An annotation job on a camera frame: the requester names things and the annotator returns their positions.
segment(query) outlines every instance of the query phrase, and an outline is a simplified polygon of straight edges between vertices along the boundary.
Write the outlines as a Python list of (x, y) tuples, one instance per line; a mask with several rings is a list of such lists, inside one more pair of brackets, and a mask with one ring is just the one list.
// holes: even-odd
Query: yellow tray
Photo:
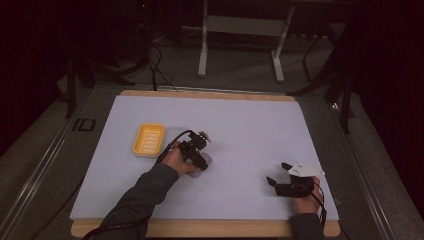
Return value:
[(165, 126), (158, 123), (144, 123), (138, 129), (133, 145), (137, 157), (158, 157), (165, 138)]

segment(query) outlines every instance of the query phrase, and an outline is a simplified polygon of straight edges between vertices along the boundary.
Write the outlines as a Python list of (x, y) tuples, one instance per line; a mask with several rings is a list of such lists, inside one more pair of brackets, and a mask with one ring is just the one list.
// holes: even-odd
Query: person's left hand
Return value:
[(172, 167), (173, 169), (175, 169), (175, 171), (177, 171), (179, 176), (182, 176), (186, 173), (200, 171), (200, 168), (194, 166), (191, 163), (186, 163), (183, 161), (181, 150), (178, 147), (179, 144), (180, 142), (176, 141), (172, 145), (171, 150), (166, 154), (166, 156), (163, 158), (161, 163), (166, 164)]

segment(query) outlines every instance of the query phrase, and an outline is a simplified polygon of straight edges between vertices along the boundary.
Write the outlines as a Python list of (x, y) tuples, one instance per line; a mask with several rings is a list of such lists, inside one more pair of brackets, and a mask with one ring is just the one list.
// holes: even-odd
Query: metal frame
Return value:
[(277, 82), (284, 81), (284, 74), (281, 68), (280, 54), (287, 37), (290, 22), (293, 17), (295, 7), (292, 5), (284, 21), (236, 18), (224, 16), (208, 15), (208, 0), (203, 1), (203, 27), (202, 27), (202, 49), (200, 51), (199, 77), (206, 76), (206, 66), (208, 58), (208, 31), (227, 32), (240, 34), (255, 34), (264, 36), (278, 36), (279, 42), (275, 50), (271, 51), (272, 62)]

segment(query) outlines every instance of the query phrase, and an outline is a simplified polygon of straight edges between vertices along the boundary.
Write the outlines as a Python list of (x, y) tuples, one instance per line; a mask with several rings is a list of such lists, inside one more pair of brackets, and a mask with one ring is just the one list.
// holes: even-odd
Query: table leg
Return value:
[(206, 76), (206, 64), (208, 60), (208, 0), (203, 1), (203, 27), (202, 27), (202, 49), (200, 51), (199, 71), (197, 75), (199, 77)]
[(290, 7), (289, 12), (287, 13), (286, 19), (284, 21), (283, 27), (281, 29), (280, 41), (278, 42), (278, 46), (275, 50), (271, 51), (272, 62), (274, 64), (274, 71), (275, 71), (275, 77), (277, 79), (277, 82), (284, 81), (283, 70), (281, 68), (281, 62), (280, 62), (280, 54), (281, 54), (281, 49), (283, 48), (283, 45), (284, 45), (284, 41), (286, 40), (286, 37), (287, 37), (287, 32), (289, 30), (290, 22), (293, 17), (294, 9), (295, 9), (294, 6)]

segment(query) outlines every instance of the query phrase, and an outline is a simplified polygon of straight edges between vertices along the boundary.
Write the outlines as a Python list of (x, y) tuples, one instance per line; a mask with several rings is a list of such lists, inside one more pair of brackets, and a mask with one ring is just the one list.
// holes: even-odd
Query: metal rail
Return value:
[(0, 225), (0, 240), (9, 239), (18, 222), (22, 218), (35, 194), (37, 193), (39, 187), (41, 186), (45, 176), (47, 175), (50, 167), (52, 166), (59, 150), (62, 147), (62, 144), (67, 136), (68, 132), (71, 129), (71, 126), (76, 121), (76, 116), (78, 112), (81, 110), (83, 104), (86, 102), (88, 97), (90, 96), (92, 90), (91, 89), (82, 89), (79, 97), (79, 102), (77, 104), (77, 108), (74, 111), (74, 114), (66, 120), (56, 136), (54, 137), (52, 143), (48, 147), (47, 151), (43, 155), (41, 161), (38, 163), (36, 169), (31, 174), (31, 176), (27, 179), (22, 189), (20, 190), (18, 197), (15, 199), (12, 207), (7, 213), (6, 217), (3, 219)]

